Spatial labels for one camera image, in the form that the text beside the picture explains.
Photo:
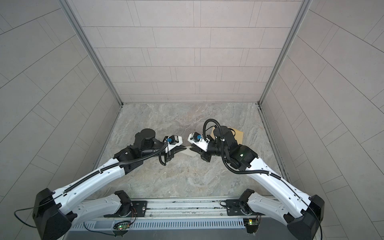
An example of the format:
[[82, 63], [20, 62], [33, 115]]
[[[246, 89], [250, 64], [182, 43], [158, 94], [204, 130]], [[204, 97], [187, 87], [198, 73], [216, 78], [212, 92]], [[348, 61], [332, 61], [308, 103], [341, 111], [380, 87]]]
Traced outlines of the tan kraft envelope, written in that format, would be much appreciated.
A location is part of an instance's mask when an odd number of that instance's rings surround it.
[[[210, 132], [210, 136], [215, 139], [215, 135], [214, 135], [214, 130], [215, 130], [215, 127], [212, 128], [211, 132]], [[243, 143], [243, 139], [244, 139], [244, 132], [242, 131], [239, 131], [237, 129], [233, 129], [231, 130], [232, 134], [234, 135], [234, 138], [235, 140], [238, 142], [238, 144], [242, 144]]]

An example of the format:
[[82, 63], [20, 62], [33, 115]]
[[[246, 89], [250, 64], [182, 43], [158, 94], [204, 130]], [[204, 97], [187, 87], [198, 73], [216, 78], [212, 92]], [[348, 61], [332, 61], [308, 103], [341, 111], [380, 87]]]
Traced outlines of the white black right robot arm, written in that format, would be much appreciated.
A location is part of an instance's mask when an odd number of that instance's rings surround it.
[[313, 240], [317, 233], [323, 232], [324, 200], [304, 193], [279, 176], [255, 151], [239, 144], [232, 129], [208, 119], [202, 134], [191, 133], [188, 141], [193, 145], [191, 150], [204, 161], [210, 162], [212, 156], [221, 157], [230, 172], [252, 178], [276, 198], [273, 201], [246, 190], [239, 199], [243, 214], [258, 213], [273, 218], [287, 226], [298, 240]]

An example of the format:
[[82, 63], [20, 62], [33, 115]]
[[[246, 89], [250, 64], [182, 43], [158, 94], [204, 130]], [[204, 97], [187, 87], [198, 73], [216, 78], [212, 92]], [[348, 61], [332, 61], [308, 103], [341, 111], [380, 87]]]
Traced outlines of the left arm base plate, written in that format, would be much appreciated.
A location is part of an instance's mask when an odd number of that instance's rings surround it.
[[130, 204], [122, 204], [114, 214], [104, 215], [104, 218], [135, 218], [144, 217], [146, 213], [147, 201], [133, 201]]

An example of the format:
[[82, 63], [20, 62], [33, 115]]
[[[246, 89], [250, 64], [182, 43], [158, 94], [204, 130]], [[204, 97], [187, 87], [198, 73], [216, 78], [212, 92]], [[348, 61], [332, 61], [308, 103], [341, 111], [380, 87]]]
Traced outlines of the beige lined letter paper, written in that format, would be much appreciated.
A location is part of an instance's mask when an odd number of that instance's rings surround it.
[[186, 149], [181, 151], [181, 153], [191, 157], [194, 157], [197, 154], [196, 152], [191, 151], [191, 147], [186, 147]]

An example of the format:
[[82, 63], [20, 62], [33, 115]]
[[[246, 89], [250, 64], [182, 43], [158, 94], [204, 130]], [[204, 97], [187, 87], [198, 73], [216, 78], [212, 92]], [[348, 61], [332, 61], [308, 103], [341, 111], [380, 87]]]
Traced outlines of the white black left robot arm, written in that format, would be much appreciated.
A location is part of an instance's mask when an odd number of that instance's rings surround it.
[[108, 183], [117, 180], [152, 157], [165, 157], [163, 164], [174, 154], [185, 150], [181, 136], [172, 135], [162, 141], [156, 132], [143, 129], [135, 142], [116, 153], [93, 172], [54, 191], [46, 188], [36, 195], [33, 220], [42, 240], [57, 240], [76, 224], [104, 215], [125, 217], [132, 213], [133, 204], [124, 191], [92, 201], [87, 197]]

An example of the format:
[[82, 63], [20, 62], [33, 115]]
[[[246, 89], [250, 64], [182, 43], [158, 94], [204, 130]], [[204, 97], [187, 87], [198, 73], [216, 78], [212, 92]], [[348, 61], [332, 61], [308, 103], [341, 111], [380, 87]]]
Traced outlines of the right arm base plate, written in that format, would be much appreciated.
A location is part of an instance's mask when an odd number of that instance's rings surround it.
[[253, 212], [251, 209], [246, 209], [246, 206], [243, 202], [239, 200], [225, 200], [225, 208], [227, 210], [228, 216], [256, 216], [257, 213]]

